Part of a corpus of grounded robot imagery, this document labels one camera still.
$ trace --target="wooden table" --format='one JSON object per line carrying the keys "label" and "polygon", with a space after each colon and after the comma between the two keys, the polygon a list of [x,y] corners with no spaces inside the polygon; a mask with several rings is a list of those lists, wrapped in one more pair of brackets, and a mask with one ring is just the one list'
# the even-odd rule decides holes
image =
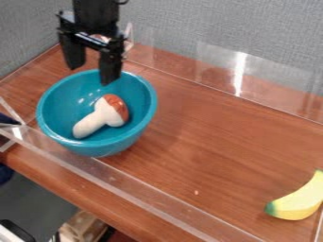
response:
{"label": "wooden table", "polygon": [[[151,50],[157,53],[159,69],[173,76],[148,67]],[[97,55],[88,52],[88,56],[81,70],[97,66]],[[125,70],[151,82],[159,108],[137,143],[102,162],[263,240],[311,241],[320,213],[291,222],[268,216],[263,210],[271,200],[296,190],[323,166],[321,126],[183,79],[196,74],[193,60],[141,45],[129,58],[137,63],[126,61]],[[74,72],[66,70],[56,46],[5,78],[0,94],[21,116],[33,120],[41,94]],[[231,77],[229,71],[209,66],[201,83],[217,80],[215,87],[232,92],[232,86],[225,84]],[[252,90],[255,85],[256,89],[277,90],[276,96],[263,93],[257,98],[267,102],[288,98],[291,109],[292,101],[309,96],[253,77],[244,77],[245,95],[251,80]],[[319,118],[321,98],[311,95],[311,99],[316,105],[299,113],[311,112]],[[13,146],[1,161],[136,240],[197,241],[22,146]],[[240,241],[233,234],[228,236]]]}

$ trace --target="gray wall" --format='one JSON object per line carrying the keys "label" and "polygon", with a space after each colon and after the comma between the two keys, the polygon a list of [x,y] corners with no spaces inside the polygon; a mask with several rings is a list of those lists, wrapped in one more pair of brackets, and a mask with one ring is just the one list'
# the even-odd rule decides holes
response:
{"label": "gray wall", "polygon": [[[0,77],[56,42],[54,13],[70,2],[0,1]],[[153,44],[189,57],[201,41],[311,70],[323,60],[321,13],[320,0],[129,0],[122,26],[134,24],[136,37],[159,29]]]}

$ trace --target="plastic enclosure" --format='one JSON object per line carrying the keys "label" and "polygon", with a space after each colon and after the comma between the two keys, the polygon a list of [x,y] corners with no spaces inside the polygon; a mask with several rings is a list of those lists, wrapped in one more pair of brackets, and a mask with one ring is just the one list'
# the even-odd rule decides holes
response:
{"label": "plastic enclosure", "polygon": [[[148,28],[138,38],[138,43],[153,46],[160,38],[161,33]],[[126,61],[136,62],[148,68],[164,72],[165,75],[176,76],[193,82],[196,85],[223,91],[275,110],[305,118],[315,123],[323,123],[323,112],[316,108],[319,98],[321,98],[317,96],[321,95],[317,85],[317,80],[321,78],[319,73],[308,73],[207,43],[197,43],[196,55],[192,56],[195,60],[187,60],[195,64],[195,68],[188,69],[185,72],[179,72],[180,68],[176,67],[180,67],[184,63],[175,63],[173,69],[169,70],[164,67],[163,61],[160,61],[163,57],[157,53],[151,48],[146,48],[142,54],[145,57],[141,60],[133,60],[129,52]],[[231,71],[229,85],[223,85],[220,81],[213,81],[208,78],[208,73],[215,71],[212,69],[215,66]],[[0,82],[0,87],[10,84],[13,75],[4,78]],[[276,88],[265,85],[268,80],[277,84]],[[34,109],[28,109],[22,113],[14,113],[10,109],[10,106],[16,105],[12,99],[9,99],[10,89],[4,89],[2,92],[1,96],[4,98],[0,99],[2,109],[12,116],[20,116],[26,125],[18,128],[0,129],[0,134],[9,139],[5,140],[1,150],[5,150],[9,146],[8,144],[16,142],[201,240],[231,241],[231,236],[237,236],[240,241],[261,241],[259,236],[245,232],[188,202],[141,182],[113,166],[101,163],[97,159],[81,157],[66,151],[38,130],[28,126],[34,120]],[[299,99],[299,95],[295,95],[293,92],[301,93],[303,98]],[[277,94],[284,95],[287,98],[272,99],[271,97]],[[319,241],[320,223],[321,217],[319,223],[312,224],[311,238],[313,238],[313,241]]]}

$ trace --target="teal bowl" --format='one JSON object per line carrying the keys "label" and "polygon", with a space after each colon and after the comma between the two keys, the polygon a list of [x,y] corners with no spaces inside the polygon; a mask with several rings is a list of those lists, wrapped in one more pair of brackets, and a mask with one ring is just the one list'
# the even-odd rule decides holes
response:
{"label": "teal bowl", "polygon": [[[78,140],[72,128],[93,112],[93,105],[105,94],[114,94],[124,100],[129,120],[118,128],[104,126]],[[98,70],[89,70],[64,78],[46,90],[36,106],[36,121],[45,135],[70,151],[102,157],[134,143],[153,117],[156,103],[156,92],[142,78],[122,72],[117,80],[102,86]]]}

